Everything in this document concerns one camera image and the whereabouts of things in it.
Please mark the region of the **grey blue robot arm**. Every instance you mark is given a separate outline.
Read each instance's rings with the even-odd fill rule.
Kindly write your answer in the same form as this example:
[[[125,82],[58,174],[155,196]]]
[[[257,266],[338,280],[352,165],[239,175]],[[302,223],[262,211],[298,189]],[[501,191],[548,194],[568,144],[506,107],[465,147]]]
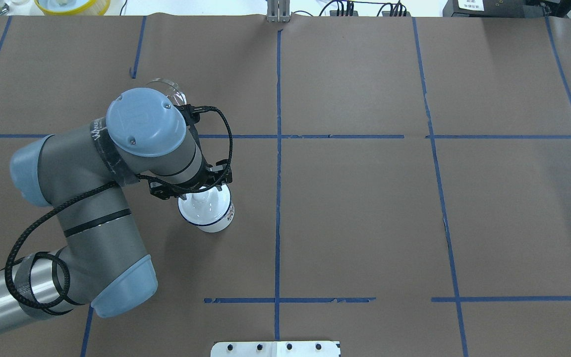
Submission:
[[[17,238],[0,270],[0,334],[90,305],[102,318],[149,300],[158,282],[124,187],[166,200],[231,183],[233,136],[215,106],[138,87],[86,126],[16,151],[10,176],[50,211]]]

